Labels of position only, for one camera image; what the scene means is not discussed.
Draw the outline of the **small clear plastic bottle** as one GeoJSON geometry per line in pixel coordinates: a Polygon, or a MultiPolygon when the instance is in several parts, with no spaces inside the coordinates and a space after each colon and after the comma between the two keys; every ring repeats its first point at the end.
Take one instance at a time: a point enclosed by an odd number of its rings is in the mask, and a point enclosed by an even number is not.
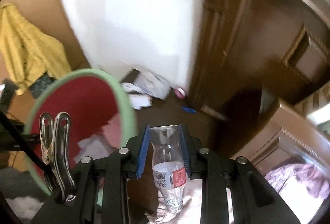
{"type": "Polygon", "coordinates": [[[178,125],[152,127],[149,133],[154,184],[164,199],[166,210],[178,213],[183,208],[182,193],[187,181],[180,128],[178,125]]]}

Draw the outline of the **red bin with green rim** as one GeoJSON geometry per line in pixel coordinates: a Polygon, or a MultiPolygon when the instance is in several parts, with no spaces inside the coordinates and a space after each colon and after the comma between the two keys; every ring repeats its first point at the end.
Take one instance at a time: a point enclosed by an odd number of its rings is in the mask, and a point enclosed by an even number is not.
{"type": "Polygon", "coordinates": [[[129,97],[112,75],[96,69],[79,69],[53,82],[36,99],[28,114],[24,132],[39,133],[39,118],[43,112],[55,117],[59,112],[71,117],[69,133],[69,165],[75,167],[78,142],[102,130],[116,114],[120,116],[121,135],[116,148],[138,134],[138,123],[129,97]]]}

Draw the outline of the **dark wooden nightstand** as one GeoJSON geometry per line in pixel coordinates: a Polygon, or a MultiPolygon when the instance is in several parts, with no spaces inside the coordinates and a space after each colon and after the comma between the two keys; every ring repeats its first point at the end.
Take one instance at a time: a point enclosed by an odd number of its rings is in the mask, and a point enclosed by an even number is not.
{"type": "MultiPolygon", "coordinates": [[[[150,107],[135,111],[138,127],[143,129],[147,124],[156,127],[185,123],[191,135],[198,137],[204,147],[210,148],[215,125],[222,123],[222,120],[203,111],[185,112],[182,108],[186,105],[187,102],[179,99],[171,90],[165,100],[154,98],[150,107]]],[[[147,211],[154,212],[158,206],[158,190],[153,180],[152,153],[153,148],[150,146],[144,173],[140,179],[127,182],[127,192],[131,208],[139,206],[147,211]]]]}

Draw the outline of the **dark wooden headboard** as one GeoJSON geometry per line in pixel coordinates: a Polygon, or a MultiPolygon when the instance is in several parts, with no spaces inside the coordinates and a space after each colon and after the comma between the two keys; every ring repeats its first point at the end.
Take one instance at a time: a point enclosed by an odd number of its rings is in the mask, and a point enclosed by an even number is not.
{"type": "Polygon", "coordinates": [[[294,105],[328,81],[329,0],[204,0],[189,100],[214,152],[252,139],[263,91],[294,105]]]}

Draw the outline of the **metal spring clamp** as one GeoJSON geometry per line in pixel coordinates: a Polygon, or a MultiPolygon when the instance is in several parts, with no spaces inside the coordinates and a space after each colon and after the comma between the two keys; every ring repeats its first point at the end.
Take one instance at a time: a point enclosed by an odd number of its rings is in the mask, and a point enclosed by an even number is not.
{"type": "Polygon", "coordinates": [[[57,202],[71,206],[75,200],[75,182],[69,166],[69,131],[71,118],[59,112],[55,118],[44,112],[39,119],[42,161],[46,186],[50,191],[60,189],[57,202]]]}

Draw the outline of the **pink paper receipts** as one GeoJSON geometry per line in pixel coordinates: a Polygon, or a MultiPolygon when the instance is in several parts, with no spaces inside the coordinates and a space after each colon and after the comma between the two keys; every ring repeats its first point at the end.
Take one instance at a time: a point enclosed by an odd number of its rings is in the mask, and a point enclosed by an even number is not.
{"type": "Polygon", "coordinates": [[[102,126],[102,133],[107,142],[114,148],[119,148],[121,145],[121,121],[120,115],[115,114],[107,124],[102,126]]]}

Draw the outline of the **yellow fleece jacket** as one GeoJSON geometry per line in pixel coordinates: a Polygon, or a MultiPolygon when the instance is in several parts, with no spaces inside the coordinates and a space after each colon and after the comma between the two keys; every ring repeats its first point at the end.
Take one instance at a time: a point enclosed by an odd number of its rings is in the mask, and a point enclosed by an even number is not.
{"type": "Polygon", "coordinates": [[[11,3],[1,5],[1,54],[17,95],[44,74],[60,79],[72,71],[63,44],[26,20],[11,3]]]}

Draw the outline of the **white printed plastic bag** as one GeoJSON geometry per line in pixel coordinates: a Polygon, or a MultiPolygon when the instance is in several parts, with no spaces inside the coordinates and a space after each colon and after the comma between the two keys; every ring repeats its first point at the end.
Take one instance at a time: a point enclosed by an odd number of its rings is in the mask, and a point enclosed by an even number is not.
{"type": "Polygon", "coordinates": [[[123,82],[121,86],[127,93],[147,94],[161,100],[165,100],[171,90],[170,83],[166,79],[151,71],[142,71],[133,83],[123,82]]]}

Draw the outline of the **black quilted handbag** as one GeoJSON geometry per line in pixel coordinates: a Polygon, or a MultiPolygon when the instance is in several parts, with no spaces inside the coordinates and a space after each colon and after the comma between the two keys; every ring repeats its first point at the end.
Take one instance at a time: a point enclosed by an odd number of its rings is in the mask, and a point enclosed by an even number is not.
{"type": "Polygon", "coordinates": [[[33,98],[37,99],[54,81],[55,78],[50,77],[48,73],[44,73],[32,85],[30,85],[28,89],[33,98]]]}

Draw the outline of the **blue bottle cap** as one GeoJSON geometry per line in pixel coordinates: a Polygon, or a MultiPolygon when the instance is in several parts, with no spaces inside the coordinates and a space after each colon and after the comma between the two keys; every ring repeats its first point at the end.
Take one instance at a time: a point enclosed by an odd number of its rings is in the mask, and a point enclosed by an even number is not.
{"type": "Polygon", "coordinates": [[[182,110],[185,113],[189,113],[189,114],[195,114],[196,113],[196,111],[193,108],[189,108],[189,107],[185,107],[185,106],[182,107],[182,110]]]}

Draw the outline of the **pink bottle cap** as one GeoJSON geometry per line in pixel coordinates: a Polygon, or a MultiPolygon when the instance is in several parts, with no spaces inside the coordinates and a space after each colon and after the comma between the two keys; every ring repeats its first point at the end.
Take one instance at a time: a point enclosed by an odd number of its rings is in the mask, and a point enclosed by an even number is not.
{"type": "Polygon", "coordinates": [[[185,91],[180,87],[174,89],[174,93],[179,99],[184,99],[186,96],[185,91]]]}

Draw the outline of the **white tissue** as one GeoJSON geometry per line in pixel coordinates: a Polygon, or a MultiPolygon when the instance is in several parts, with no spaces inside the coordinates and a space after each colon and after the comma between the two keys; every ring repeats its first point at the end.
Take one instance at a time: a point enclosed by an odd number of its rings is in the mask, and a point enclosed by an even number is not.
{"type": "Polygon", "coordinates": [[[147,94],[130,94],[129,101],[131,107],[135,110],[140,110],[144,107],[152,106],[152,97],[147,94]]]}

